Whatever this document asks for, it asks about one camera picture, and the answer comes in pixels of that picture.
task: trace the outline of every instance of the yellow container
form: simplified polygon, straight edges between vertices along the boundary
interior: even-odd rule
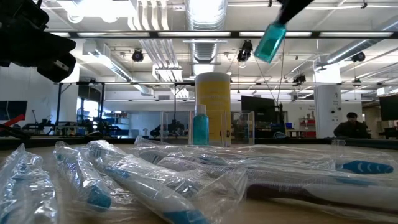
[[[195,79],[196,104],[206,105],[210,144],[231,145],[231,87],[225,73],[207,72]]]

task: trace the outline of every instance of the white column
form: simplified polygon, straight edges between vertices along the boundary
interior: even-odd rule
[[[328,65],[326,70],[315,68],[314,82],[341,83],[338,65]],[[317,138],[333,137],[333,131],[342,122],[341,87],[339,85],[316,86],[315,97],[315,125]]]

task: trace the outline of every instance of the cable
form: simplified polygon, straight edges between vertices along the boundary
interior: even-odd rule
[[[286,43],[286,40],[284,40],[284,48],[282,50],[282,69],[280,70],[280,82],[279,82],[279,89],[278,89],[278,98],[276,99],[276,105],[278,105],[278,103],[279,103],[280,87],[282,86],[282,79],[284,77],[285,43]]]
[[[267,80],[266,80],[266,78],[264,77],[264,74],[262,73],[262,70],[261,70],[261,68],[260,68],[260,64],[259,64],[259,62],[257,61],[257,58],[256,58],[256,57],[254,57],[254,59],[255,59],[255,60],[256,60],[256,62],[257,62],[257,66],[259,67],[259,70],[260,70],[261,76],[262,76],[262,78],[264,79],[264,82],[266,83],[266,85],[267,85],[267,88],[268,88],[269,92],[271,93],[271,96],[272,96],[272,97],[273,97],[273,99],[275,100],[274,94],[272,94],[272,90],[271,90],[271,88],[269,88],[269,85],[268,85],[268,83],[267,83]]]

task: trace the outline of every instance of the tv screen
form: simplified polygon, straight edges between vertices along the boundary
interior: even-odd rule
[[[379,99],[382,121],[398,120],[398,94],[392,96],[381,96]]]
[[[256,122],[276,123],[275,100],[253,96],[242,96],[241,103],[242,111],[254,111],[254,119]]]

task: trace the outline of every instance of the black equipment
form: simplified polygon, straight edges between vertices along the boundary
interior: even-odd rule
[[[307,81],[307,79],[305,78],[304,74],[297,75],[296,77],[293,78],[294,83],[303,83],[305,81]]]
[[[381,96],[380,99],[380,111],[382,121],[394,121],[398,120],[398,94],[391,96]]]
[[[134,50],[134,53],[132,54],[131,58],[135,62],[142,62],[144,60],[144,55],[142,54],[142,50],[141,49]]]
[[[365,61],[365,58],[366,58],[365,54],[363,52],[360,52],[360,53],[352,56],[351,60],[353,62],[363,62],[363,61]]]
[[[278,23],[286,24],[301,10],[307,7],[313,0],[278,0],[282,4],[280,13],[278,15]]]
[[[76,59],[70,39],[44,32],[49,16],[33,0],[0,0],[0,66],[37,67],[53,82],[69,77]]]
[[[237,60],[239,62],[245,62],[249,60],[252,51],[253,51],[253,45],[251,43],[251,40],[245,40],[242,49],[239,51]]]
[[[275,100],[273,99],[242,96],[241,109],[242,111],[254,111],[254,120],[256,123],[276,122]]]

